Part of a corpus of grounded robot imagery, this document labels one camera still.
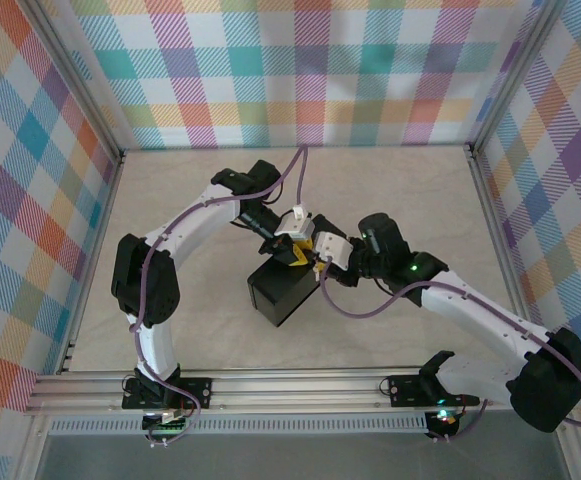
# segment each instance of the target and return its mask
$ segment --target plaid fabric backdrop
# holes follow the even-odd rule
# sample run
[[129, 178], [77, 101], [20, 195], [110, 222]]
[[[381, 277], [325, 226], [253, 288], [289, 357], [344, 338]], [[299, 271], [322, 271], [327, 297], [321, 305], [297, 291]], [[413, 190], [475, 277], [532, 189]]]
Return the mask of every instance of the plaid fabric backdrop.
[[0, 0], [0, 478], [50, 373], [113, 162], [14, 0]]
[[479, 110], [479, 114], [477, 115], [477, 119], [472, 125], [472, 129], [470, 130], [470, 134], [465, 139], [466, 142], [473, 142], [479, 133], [479, 129], [483, 126], [483, 122], [488, 116], [490, 112], [490, 108], [492, 107], [492, 103], [499, 95], [501, 91], [501, 87], [503, 86], [504, 82], [508, 78], [508, 74], [510, 72], [510, 68], [513, 65], [514, 60], [516, 59], [517, 55], [523, 50], [525, 42], [528, 39], [528, 35], [531, 33], [532, 27], [537, 20], [537, 16], [541, 11], [541, 7], [544, 5], [544, 0], [534, 0], [532, 2], [532, 6], [528, 13], [526, 14], [521, 27], [517, 31], [517, 35], [512, 42], [512, 46], [506, 55], [503, 63], [501, 64], [501, 68], [497, 73], [497, 76], [488, 91], [488, 95], [481, 106], [481, 110]]
[[581, 338], [581, 0], [567, 4], [486, 156], [532, 320]]
[[540, 4], [45, 0], [141, 148], [461, 144]]

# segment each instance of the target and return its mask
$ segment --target metal rail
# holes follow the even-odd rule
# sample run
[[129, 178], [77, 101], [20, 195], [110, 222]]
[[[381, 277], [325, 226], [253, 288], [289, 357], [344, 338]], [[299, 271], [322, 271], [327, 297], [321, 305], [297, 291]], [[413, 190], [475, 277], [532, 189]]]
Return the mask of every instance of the metal rail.
[[[197, 370], [186, 377], [210, 377], [212, 414], [394, 413], [430, 411], [393, 408], [379, 392], [389, 375], [416, 375], [416, 367], [323, 370]], [[66, 372], [39, 377], [29, 415], [124, 415], [122, 381], [132, 372]]]
[[501, 119], [510, 106], [510, 102], [512, 102], [519, 86], [525, 80], [528, 71], [545, 43], [548, 34], [552, 31], [552, 27], [559, 19], [559, 15], [561, 15], [566, 3], [566, 0], [546, 0], [543, 2], [537, 19], [530, 27], [528, 38], [522, 45], [520, 53], [513, 60], [504, 84], [477, 132], [474, 140], [475, 152], [482, 153], [488, 140], [492, 137], [497, 126], [499, 126]]
[[110, 125], [88, 90], [84, 78], [74, 65], [70, 51], [61, 40], [47, 12], [41, 6], [39, 0], [20, 0], [18, 4], [39, 34], [39, 39], [66, 82], [68, 90], [75, 97], [90, 125], [97, 133], [106, 153], [119, 162], [121, 152], [125, 146], [120, 145], [112, 133]]

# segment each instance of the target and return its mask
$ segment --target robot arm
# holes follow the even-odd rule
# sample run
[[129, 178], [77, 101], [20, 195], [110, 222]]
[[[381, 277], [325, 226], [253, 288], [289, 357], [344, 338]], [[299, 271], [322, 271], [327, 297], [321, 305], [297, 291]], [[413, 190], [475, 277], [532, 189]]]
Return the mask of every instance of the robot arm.
[[[521, 319], [467, 285], [432, 255], [410, 252], [396, 223], [385, 214], [366, 217], [359, 229], [362, 239], [319, 234], [316, 249], [320, 260], [327, 262], [327, 276], [332, 268], [332, 276], [344, 285], [360, 277], [381, 279], [397, 298], [406, 292], [416, 305], [453, 320], [479, 338], [503, 361], [494, 365], [440, 352], [419, 373], [428, 398], [436, 402], [460, 394], [488, 398], [512, 406], [538, 430], [554, 431], [581, 400], [581, 381], [551, 350], [581, 372], [579, 338], [565, 328], [552, 334]], [[328, 302], [346, 316], [367, 318], [378, 313], [342, 311], [329, 298], [324, 275], [321, 287]]]
[[[195, 200], [192, 205], [197, 203], [205, 203], [212, 198], [222, 198], [232, 195], [232, 192], [222, 185], [209, 185], [204, 192]], [[157, 247], [157, 252], [162, 252], [171, 260], [168, 265], [170, 275], [169, 286], [175, 287], [176, 292], [170, 291], [169, 298], [164, 298], [159, 308], [163, 311], [162, 316], [170, 316], [176, 309], [179, 303], [179, 288], [176, 281], [176, 273], [174, 274], [174, 281], [172, 280], [173, 270], [179, 270], [183, 262], [190, 256], [192, 251], [197, 248], [203, 241], [216, 232], [218, 229], [227, 225], [239, 216], [239, 202], [223, 202], [213, 205], [208, 205], [192, 212], [185, 222], [176, 226], [169, 235], [163, 235], [163, 231], [168, 224], [153, 230], [146, 235], [143, 245], [149, 248], [154, 245], [157, 238], [163, 236], [164, 240]], [[128, 321], [131, 325], [137, 321], [136, 312], [138, 305], [132, 310], [132, 313], [127, 313]], [[146, 359], [146, 363], [160, 378], [169, 378], [177, 369], [177, 361], [174, 357], [172, 347], [172, 336], [170, 332], [170, 323], [154, 323], [154, 320], [146, 322], [139, 327], [139, 341], [141, 342], [141, 349]], [[146, 377], [150, 374], [145, 368], [143, 362], [139, 362], [137, 368]]]

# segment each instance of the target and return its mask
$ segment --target white tabletop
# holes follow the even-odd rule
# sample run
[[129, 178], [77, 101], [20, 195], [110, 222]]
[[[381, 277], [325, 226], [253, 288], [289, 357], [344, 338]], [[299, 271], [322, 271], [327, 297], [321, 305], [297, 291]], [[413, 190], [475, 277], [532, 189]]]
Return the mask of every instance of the white tabletop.
[[[73, 355], [72, 370], [129, 370], [136, 355], [128, 322], [110, 294], [119, 239], [171, 219], [223, 168], [247, 171], [262, 158], [283, 170], [294, 149], [130, 153], [110, 217]], [[274, 206], [292, 206], [299, 165]], [[366, 215], [394, 218], [412, 250], [445, 261], [464, 280], [509, 305], [481, 206], [461, 147], [311, 149], [303, 201], [350, 235]], [[246, 279], [266, 257], [261, 239], [227, 226], [178, 273], [181, 302], [169, 320], [183, 369], [420, 365], [439, 350], [493, 359], [469, 333], [408, 300], [368, 320], [341, 317], [316, 291], [279, 328], [250, 303]], [[344, 308], [363, 312], [387, 296], [371, 281], [329, 282]]]

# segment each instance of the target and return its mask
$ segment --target plaid wall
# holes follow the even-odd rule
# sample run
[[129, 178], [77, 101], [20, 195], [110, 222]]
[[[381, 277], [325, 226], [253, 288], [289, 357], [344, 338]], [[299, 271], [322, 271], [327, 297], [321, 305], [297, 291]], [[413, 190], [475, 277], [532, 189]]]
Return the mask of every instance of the plaid wall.
[[476, 139], [477, 134], [479, 133], [479, 129], [483, 126], [483, 123], [486, 120], [488, 113], [490, 113], [490, 109], [492, 107], [493, 102], [499, 95], [499, 92], [501, 91], [504, 82], [508, 78], [508, 74], [510, 73], [510, 69], [514, 64], [517, 55], [523, 51], [525, 42], [527, 41], [528, 36], [532, 31], [532, 27], [535, 21], [537, 20], [537, 17], [543, 5], [544, 0], [534, 0], [532, 2], [532, 6], [530, 7], [530, 10], [528, 10], [526, 17], [524, 18], [523, 23], [521, 24], [521, 27], [517, 31], [517, 35], [514, 39], [514, 42], [512, 42], [512, 46], [510, 47], [508, 54], [506, 55], [503, 63], [501, 64], [501, 68], [499, 69], [499, 72], [497, 73], [497, 76], [494, 82], [492, 83], [490, 90], [488, 91], [488, 95], [486, 96], [486, 99], [483, 102], [481, 109], [479, 110], [477, 119], [470, 130], [468, 138], [466, 139], [467, 143], [472, 143]]
[[541, 0], [44, 4], [115, 128], [212, 148], [463, 144]]
[[485, 149], [532, 319], [581, 338], [581, 0], [571, 0]]
[[0, 478], [50, 373], [113, 162], [14, 0], [0, 0]]

